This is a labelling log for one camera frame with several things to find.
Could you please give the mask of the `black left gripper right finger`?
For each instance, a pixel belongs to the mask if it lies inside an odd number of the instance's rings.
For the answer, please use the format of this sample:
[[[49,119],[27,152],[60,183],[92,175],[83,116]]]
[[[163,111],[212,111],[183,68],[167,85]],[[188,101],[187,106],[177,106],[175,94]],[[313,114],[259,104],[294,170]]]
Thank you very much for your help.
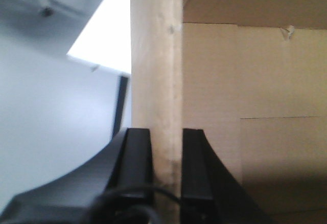
[[[183,129],[181,223],[275,223],[228,171],[202,129]]]

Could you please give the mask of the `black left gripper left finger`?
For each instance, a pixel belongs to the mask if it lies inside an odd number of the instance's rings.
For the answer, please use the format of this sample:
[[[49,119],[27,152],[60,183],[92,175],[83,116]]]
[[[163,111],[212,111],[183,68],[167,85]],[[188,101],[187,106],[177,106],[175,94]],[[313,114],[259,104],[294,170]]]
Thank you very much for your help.
[[[78,223],[103,192],[152,183],[150,131],[124,129],[83,165],[14,196],[1,214],[1,223]]]

